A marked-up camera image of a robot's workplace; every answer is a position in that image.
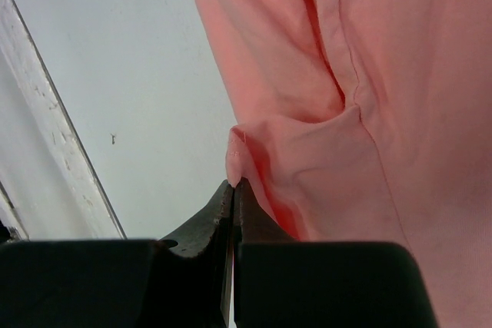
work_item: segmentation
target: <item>pink fabric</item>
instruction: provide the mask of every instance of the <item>pink fabric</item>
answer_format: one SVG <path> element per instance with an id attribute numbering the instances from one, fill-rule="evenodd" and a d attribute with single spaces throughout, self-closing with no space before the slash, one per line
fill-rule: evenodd
<path id="1" fill-rule="evenodd" d="M 302 240 L 392 240 L 442 327 L 492 327 L 492 0 L 196 0 L 228 178 Z"/>

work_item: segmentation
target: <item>pink cloth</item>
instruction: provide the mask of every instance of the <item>pink cloth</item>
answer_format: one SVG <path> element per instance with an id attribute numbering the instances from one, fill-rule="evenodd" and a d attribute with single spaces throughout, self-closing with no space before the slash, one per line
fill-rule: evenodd
<path id="1" fill-rule="evenodd" d="M 492 0 L 196 0 L 228 178 L 302 240 L 392 240 L 442 327 L 492 327 Z"/>

